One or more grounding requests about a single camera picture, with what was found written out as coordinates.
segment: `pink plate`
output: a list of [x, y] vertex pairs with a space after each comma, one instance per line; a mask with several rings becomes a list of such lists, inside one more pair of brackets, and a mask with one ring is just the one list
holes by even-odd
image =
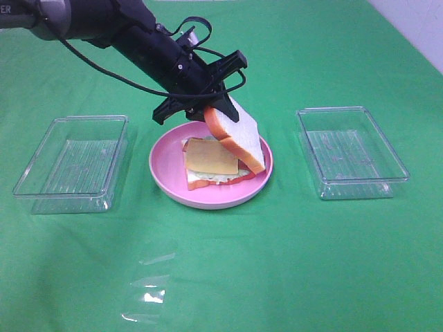
[[242, 204], [253, 198], [266, 184], [272, 173], [271, 149], [260, 137], [266, 171], [251, 180], [234, 185], [209, 185], [188, 190], [181, 141], [189, 137], [209, 136], [204, 122], [187, 122], [165, 133], [150, 153], [150, 169], [157, 185], [172, 199], [193, 208], [216, 210]]

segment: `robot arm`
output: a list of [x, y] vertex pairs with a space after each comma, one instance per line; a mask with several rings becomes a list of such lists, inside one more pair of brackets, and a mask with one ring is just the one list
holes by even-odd
[[[202, 18], [186, 21], [203, 22], [211, 30]], [[195, 53], [200, 43], [192, 41], [194, 27], [173, 40], [142, 0], [0, 0], [0, 28], [17, 27], [45, 40], [82, 39], [114, 47], [168, 92], [158, 93], [167, 97], [154, 110], [159, 124], [181, 110], [190, 120], [203, 120], [207, 105], [238, 121], [223, 80], [247, 67], [243, 54], [237, 50], [205, 63]]]

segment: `transparent container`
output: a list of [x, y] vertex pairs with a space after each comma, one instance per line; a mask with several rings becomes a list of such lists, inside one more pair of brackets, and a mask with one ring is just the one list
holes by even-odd
[[409, 179], [394, 148], [364, 107], [296, 112], [299, 139], [322, 199], [393, 197]]
[[127, 148], [127, 116], [52, 121], [13, 194], [33, 214], [105, 212]]

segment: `green tablecloth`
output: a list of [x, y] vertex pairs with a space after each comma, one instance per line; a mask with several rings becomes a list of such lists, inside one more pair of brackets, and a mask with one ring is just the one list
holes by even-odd
[[[170, 30], [206, 17], [207, 47], [247, 56], [248, 83], [233, 96], [270, 144], [274, 173], [228, 210], [173, 201], [147, 158], [183, 114], [159, 126], [151, 116], [163, 98], [99, 74], [56, 41], [1, 32], [0, 330], [441, 331], [442, 75], [363, 0], [147, 5]], [[156, 86], [115, 50], [73, 43]], [[317, 197], [294, 114], [345, 105], [371, 110], [410, 171], [395, 198]], [[53, 118], [86, 114], [131, 119], [134, 148], [116, 205], [31, 215], [12, 197], [14, 184]], [[174, 254], [167, 271], [144, 272], [140, 257], [164, 243], [173, 243], [159, 254]], [[156, 324], [121, 325], [122, 313], [136, 313], [130, 283], [143, 273], [169, 275]]]

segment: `sandwich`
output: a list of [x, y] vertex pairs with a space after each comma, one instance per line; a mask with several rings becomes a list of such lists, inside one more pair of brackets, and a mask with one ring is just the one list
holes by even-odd
[[234, 100], [239, 121], [233, 122], [214, 107], [204, 111], [213, 135], [183, 141], [188, 189], [233, 185], [266, 170], [257, 122]]

